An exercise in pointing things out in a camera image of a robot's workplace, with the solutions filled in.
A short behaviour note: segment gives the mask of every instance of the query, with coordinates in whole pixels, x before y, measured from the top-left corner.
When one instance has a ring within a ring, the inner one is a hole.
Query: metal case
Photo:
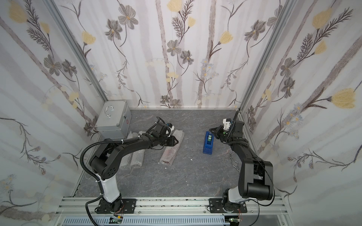
[[[126,138],[131,116],[126,101],[106,101],[97,120],[96,129],[104,138]]]

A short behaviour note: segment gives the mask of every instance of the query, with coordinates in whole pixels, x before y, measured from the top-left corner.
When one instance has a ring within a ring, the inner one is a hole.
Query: robotic arm
[[[243,138],[244,122],[236,120],[238,113],[239,111],[233,121],[224,119],[224,125],[209,130],[216,139],[230,145],[242,162],[238,186],[227,189],[223,194],[222,205],[225,211],[238,209],[240,203],[250,199],[274,199],[275,192],[272,182],[273,165],[258,157],[250,148],[249,142]]]
[[[124,156],[138,150],[152,149],[157,145],[175,146],[178,144],[178,140],[174,136],[171,136],[174,126],[171,123],[166,124],[164,120],[159,117],[157,118],[158,121],[149,128],[147,132],[138,135],[137,138],[122,139],[120,141],[105,139],[104,141],[91,145],[95,146],[100,144],[89,160],[89,165],[93,172],[88,170],[83,162],[84,153],[90,146],[84,149],[81,155],[81,166],[87,173],[97,179],[101,193],[103,193],[99,197],[99,208],[96,208],[96,213],[114,213],[124,205],[115,178],[121,159]]]

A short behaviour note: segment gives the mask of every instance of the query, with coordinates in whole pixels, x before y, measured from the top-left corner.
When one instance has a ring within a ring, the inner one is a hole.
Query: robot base
[[[115,213],[122,209],[123,214],[134,213],[136,206],[136,199],[122,199],[119,196],[114,202],[109,203],[104,198],[99,201],[98,207],[95,208],[95,212],[98,214]]]

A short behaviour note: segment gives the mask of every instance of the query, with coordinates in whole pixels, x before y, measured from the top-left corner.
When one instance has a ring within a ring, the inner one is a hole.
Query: gray marble floor
[[[205,132],[233,118],[234,110],[133,110],[130,130],[147,130],[161,117],[183,130],[185,137],[172,166],[160,164],[163,150],[146,150],[141,168],[118,170],[117,184],[123,197],[221,196],[237,185],[239,173],[231,166],[228,145],[214,140],[212,155],[202,153]],[[232,152],[235,160],[240,162]],[[97,197],[99,188],[86,174],[75,197]]]

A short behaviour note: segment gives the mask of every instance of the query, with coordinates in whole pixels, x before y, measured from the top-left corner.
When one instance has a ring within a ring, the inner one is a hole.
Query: gray flower
[[[285,92],[284,97],[288,98],[292,96],[292,93],[290,92],[291,89],[294,88],[295,80],[293,80],[291,77],[289,77],[287,80],[284,81],[284,87],[282,88],[282,92]]]
[[[256,126],[256,121],[255,121],[255,118],[254,117],[251,117],[249,119],[249,127],[250,127],[250,130],[254,130],[254,127]]]
[[[294,66],[295,60],[292,60],[291,57],[285,60],[284,65],[280,67],[282,70],[280,72],[281,76],[289,77],[292,73],[290,72],[290,69]]]
[[[268,22],[266,23],[266,25],[267,26],[273,26],[273,28],[274,28],[274,25],[277,23],[277,21],[278,21],[278,17],[279,17],[279,15],[280,15],[280,12],[282,11],[282,6],[280,5],[280,6],[278,6],[278,8],[274,11],[274,15],[275,15],[275,17],[269,17],[269,19],[268,19]]]
[[[118,10],[123,14],[123,16],[119,16],[119,22],[123,25],[128,25],[130,29],[134,29],[134,24],[138,24],[138,20],[136,20],[134,17],[136,15],[136,11],[130,7],[129,5],[126,5],[126,7],[123,4],[119,5]]]
[[[59,70],[62,68],[60,62],[54,63],[54,58],[49,54],[48,58],[44,58],[44,66],[46,66],[49,69],[50,74],[56,74],[56,76],[59,76]]]
[[[178,48],[178,40],[170,40],[167,43],[167,46],[169,47],[169,49],[167,49],[167,52],[170,52],[171,56],[181,53],[181,48]]]
[[[77,69],[75,66],[71,66],[71,63],[66,59],[63,63],[63,68],[65,72],[68,72],[70,77],[73,76],[73,72],[76,74],[77,73]]]
[[[113,40],[113,37],[116,37],[118,40],[121,39],[119,33],[122,31],[122,28],[116,20],[107,20],[107,27],[109,31],[106,31],[104,34],[108,36],[109,40]]]
[[[189,64],[192,64],[194,59],[191,59],[191,56],[192,56],[192,54],[190,53],[190,50],[182,51],[181,56],[180,56],[182,59],[184,59],[182,61],[182,63],[184,64],[184,63],[188,62]]]
[[[251,105],[250,108],[248,109],[248,114],[251,115],[254,113],[254,108],[253,106]]]
[[[179,108],[181,107],[181,100],[173,99],[170,105],[172,108]]]
[[[93,126],[91,125],[90,122],[87,122],[84,126],[84,131],[87,133],[87,137],[89,137],[90,135],[92,135],[91,131],[93,129]]]
[[[170,102],[170,98],[167,95],[161,96],[160,103],[162,103],[164,105],[164,104],[169,103],[169,102]]]
[[[265,31],[265,21],[257,20],[253,26],[251,26],[252,31],[246,32],[244,35],[245,40],[248,41],[250,38],[253,38],[255,41],[258,39],[259,34]]]

